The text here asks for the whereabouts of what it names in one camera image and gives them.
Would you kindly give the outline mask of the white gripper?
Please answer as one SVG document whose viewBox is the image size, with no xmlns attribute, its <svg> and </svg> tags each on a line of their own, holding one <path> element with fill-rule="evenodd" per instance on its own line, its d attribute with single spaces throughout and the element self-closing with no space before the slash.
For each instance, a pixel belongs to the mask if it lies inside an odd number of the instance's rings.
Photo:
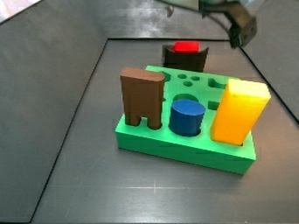
<svg viewBox="0 0 299 224">
<path fill-rule="evenodd" d="M 199 12 L 203 16 L 253 16 L 266 0 L 158 0 L 174 7 Z"/>
</svg>

